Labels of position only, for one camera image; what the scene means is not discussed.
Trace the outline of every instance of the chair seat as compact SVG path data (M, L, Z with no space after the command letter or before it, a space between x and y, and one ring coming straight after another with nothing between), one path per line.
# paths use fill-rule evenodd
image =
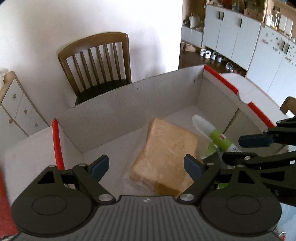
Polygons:
M75 105L79 105L82 102L85 102L89 99L92 99L98 95L101 95L103 93L106 93L108 91L117 89L119 87L122 87L124 85L130 84L128 80L114 80L114 81L108 81L104 82L99 85L95 85L79 94L79 96L76 98Z

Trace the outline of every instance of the cabinet door with stickers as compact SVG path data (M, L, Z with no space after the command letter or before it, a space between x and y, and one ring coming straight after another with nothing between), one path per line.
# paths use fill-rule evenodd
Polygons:
M261 26L247 78L268 91L284 56L288 39L274 29Z
M279 106L288 96L296 98L296 45L290 40L284 48L284 57L267 94Z

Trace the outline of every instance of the wooden chair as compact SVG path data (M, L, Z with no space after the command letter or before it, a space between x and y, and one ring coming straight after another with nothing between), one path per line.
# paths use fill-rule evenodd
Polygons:
M117 49L115 45L115 43L119 43L119 42L122 44L122 51L123 51L124 69L125 69L125 75L126 75L126 78L124 80L121 79ZM107 44L112 44L113 46L116 72L118 76L117 80L113 76ZM104 69L104 64L103 64L102 56L99 49L100 45L103 45L103 48L104 48L107 66L109 70L107 74L110 75L111 81L107 81L107 78L106 78L107 71L105 72L105 69ZM91 51L91 48L93 47L95 47L96 56L99 61L99 65L97 66L100 66L100 70L104 79L104 82L102 82L101 80L101 83L99 82L98 71L95 65L93 53ZM93 85L89 68L87 66L85 56L83 54L83 50L88 51L91 68L95 77L95 81L93 82L97 83L97 85ZM81 68L79 67L77 59L75 57L75 54L77 53L80 53L81 62L82 62L88 83L90 85L90 88L88 89L86 88L85 80L83 79L83 76L81 74ZM67 58L70 58L70 57L73 58L75 69L77 71L79 80L84 89L82 92L80 92L78 85L68 65ZM61 66L65 72L65 75L73 91L75 92L75 95L77 96L75 105L78 105L84 101L87 101L93 97L96 97L110 90L113 90L118 87L131 83L131 66L130 66L130 57L129 57L128 35L125 33L120 33L120 32L101 33L101 34L96 34L96 35L86 37L84 39L77 40L76 42L65 47L58 54L58 59L59 59L59 62L61 63Z
M290 110L294 115L296 115L296 99L291 96L287 97L280 107L280 110L284 114L287 114Z

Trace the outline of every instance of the chair backrest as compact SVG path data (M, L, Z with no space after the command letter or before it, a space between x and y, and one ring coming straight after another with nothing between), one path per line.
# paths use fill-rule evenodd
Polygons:
M70 58L70 57L73 58L74 66L77 71L81 85L82 85L83 89L86 90L87 87L85 85L85 81L83 79L83 75L81 73L81 69L78 65L75 54L80 53L81 62L82 62L88 83L89 83L90 87L93 87L93 82L91 80L91 75L90 75L89 68L86 63L85 56L83 54L83 50L87 50L88 57L89 57L90 64L91 64L91 68L93 71L93 76L95 78L96 83L100 84L99 75L98 75L98 71L96 68L96 64L95 64L95 60L94 60L94 56L91 51L91 48L95 48L96 58L99 62L99 66L100 66L100 69L102 72L104 82L107 82L104 64L103 64L101 52L99 49L100 45L103 46L103 50L105 52L105 57L106 57L107 66L108 66L108 70L109 70L109 75L110 75L111 81L113 81L114 76L113 76L112 65L111 65L111 61L110 61L110 55L109 55L108 47L107 47L107 44L112 44L116 71L117 71L118 79L120 80L121 75L120 75L119 61L118 61L118 55L117 55L117 49L116 49L115 43L122 44L125 75L126 75L126 79L129 82L131 82L131 66L130 66L130 57L129 57L128 35L125 33L109 32L109 33L101 33L101 34L92 35L92 36L77 40L76 42L68 45L58 54L59 62L61 63L61 66L62 66L62 68L66 74L66 77L67 77L72 89L74 90L76 96L79 95L80 90L79 90L78 85L75 81L75 78L71 72L71 69L70 69L69 64L67 62L67 58Z
M287 114L288 111L291 111L294 115L296 115L296 99L291 96L287 97L280 107L280 110L284 114Z

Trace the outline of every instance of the bread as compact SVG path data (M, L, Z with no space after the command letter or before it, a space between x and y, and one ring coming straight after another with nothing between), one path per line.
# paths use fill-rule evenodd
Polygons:
M146 145L129 176L160 195L178 196L193 183L184 169L184 156L196 158L197 145L197 135L155 118L149 123Z

